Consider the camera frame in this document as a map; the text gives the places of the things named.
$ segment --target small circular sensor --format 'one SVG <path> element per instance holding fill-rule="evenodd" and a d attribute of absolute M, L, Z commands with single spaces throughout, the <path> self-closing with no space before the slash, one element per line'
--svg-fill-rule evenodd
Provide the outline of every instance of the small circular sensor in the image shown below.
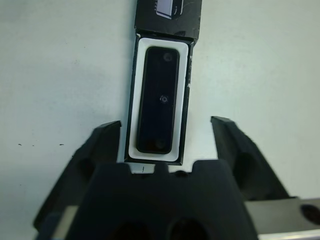
<path fill-rule="evenodd" d="M 166 95 L 161 95 L 161 97 L 160 97 L 160 102 L 161 102 L 162 104 L 167 104 L 167 103 L 169 102 L 168 96 L 166 96 Z"/>
<path fill-rule="evenodd" d="M 163 59 L 166 61 L 166 62 L 171 62 L 172 61 L 172 54 L 169 53 L 169 52 L 166 52 L 164 55 L 163 55 Z"/>

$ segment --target hole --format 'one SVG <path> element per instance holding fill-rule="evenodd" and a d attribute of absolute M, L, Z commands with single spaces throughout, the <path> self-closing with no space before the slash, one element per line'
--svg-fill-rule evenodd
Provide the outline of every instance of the hole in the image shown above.
<path fill-rule="evenodd" d="M 208 240 L 204 227 L 194 219 L 182 218 L 172 228 L 170 240 Z"/>
<path fill-rule="evenodd" d="M 303 204 L 301 207 L 303 216 L 310 222 L 320 225 L 320 210 L 311 204 Z"/>

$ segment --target white surface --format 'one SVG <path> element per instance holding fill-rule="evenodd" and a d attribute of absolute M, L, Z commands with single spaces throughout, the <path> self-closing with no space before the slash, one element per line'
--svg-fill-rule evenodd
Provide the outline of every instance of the white surface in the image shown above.
<path fill-rule="evenodd" d="M 39 207 L 94 127 L 122 121 L 123 158 L 135 4 L 0 0 L 0 239 L 32 238 Z M 319 9 L 203 0 L 183 168 L 216 158 L 210 116 L 227 117 L 291 195 L 320 196 Z"/>
<path fill-rule="evenodd" d="M 172 7 L 174 0 L 155 0 L 156 14 L 171 19 Z"/>
<path fill-rule="evenodd" d="M 167 154 L 152 154 L 152 153 L 140 152 L 138 151 L 137 144 L 136 144 L 146 52 L 147 52 L 147 49 L 153 46 L 163 47 L 168 49 L 175 49 L 179 52 L 179 56 L 180 56 L 179 69 L 178 69 L 178 83 L 177 83 L 176 99 L 175 99 L 172 148 L 171 148 L 171 151 Z M 189 52 L 188 45 L 185 44 L 184 42 L 165 41 L 165 40 L 152 39 L 152 38 L 142 38 L 139 41 L 138 52 L 136 57 L 134 95 L 133 95 L 133 103 L 132 103 L 130 141 L 129 141 L 129 150 L 128 150 L 129 156 L 131 158 L 156 160 L 156 161 L 168 161 L 168 162 L 174 162 L 178 159 L 179 146 L 180 146 L 181 120 L 182 120 L 182 111 L 183 111 L 185 85 L 186 85 L 188 52 Z"/>

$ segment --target black rectangular device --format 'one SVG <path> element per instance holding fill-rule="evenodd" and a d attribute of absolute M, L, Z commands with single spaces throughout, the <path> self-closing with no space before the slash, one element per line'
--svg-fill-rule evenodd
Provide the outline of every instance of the black rectangular device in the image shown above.
<path fill-rule="evenodd" d="M 151 46 L 146 50 L 136 148 L 139 152 L 168 154 L 172 148 L 179 52 Z"/>

